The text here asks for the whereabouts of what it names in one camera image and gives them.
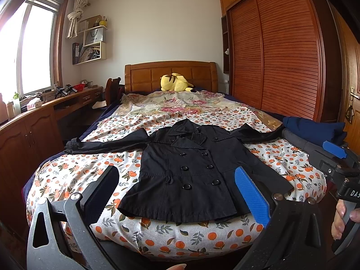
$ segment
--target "blue gripper pad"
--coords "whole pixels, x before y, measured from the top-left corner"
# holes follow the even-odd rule
[[[330,152],[331,154],[335,155],[336,157],[339,158],[346,158],[347,154],[344,150],[344,148],[337,146],[334,143],[331,143],[329,141],[325,141],[323,143],[323,149],[327,152]]]
[[[235,183],[255,221],[265,227],[270,221],[269,203],[241,166],[235,170]]]

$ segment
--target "headboard panel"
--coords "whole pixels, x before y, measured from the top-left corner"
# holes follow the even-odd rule
[[[160,89],[163,75],[179,73],[191,84],[217,92],[217,71],[214,62],[163,61],[125,66],[125,92]]]

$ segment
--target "coat button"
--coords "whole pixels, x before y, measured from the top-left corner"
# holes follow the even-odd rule
[[[191,189],[191,185],[185,184],[185,185],[183,185],[182,188],[185,189],[185,190],[190,190],[190,189]]]

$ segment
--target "floral blanket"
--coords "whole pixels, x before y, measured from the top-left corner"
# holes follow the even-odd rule
[[[199,124],[218,125],[229,131],[244,123],[261,132],[269,132],[278,126],[276,120],[266,114],[226,100],[222,94],[207,91],[154,92],[148,96],[129,94],[123,96],[122,102],[111,116],[99,122],[96,130],[84,141],[121,139],[142,127],[151,134],[185,118]],[[304,152],[286,140],[246,146],[294,186],[287,199],[303,202],[312,196],[320,201],[325,195],[324,175],[309,165]],[[95,155],[65,154],[47,162],[36,171],[27,199],[28,222],[31,223],[41,196],[51,201],[67,199],[70,194],[86,189],[111,165],[118,168],[120,181],[100,219],[91,225],[99,239],[113,240],[150,259],[185,261],[236,251],[253,242],[262,231],[263,226],[256,223],[251,214],[224,223],[212,220],[173,223],[125,217],[116,209],[126,192],[138,182],[141,157],[142,152],[135,150]],[[66,223],[63,227],[72,249],[79,252],[71,229]]]

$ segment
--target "pikachu plush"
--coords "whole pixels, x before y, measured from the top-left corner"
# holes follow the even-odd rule
[[[161,77],[161,90],[162,91],[192,91],[192,84],[190,84],[184,76],[178,73],[171,75],[164,75]]]

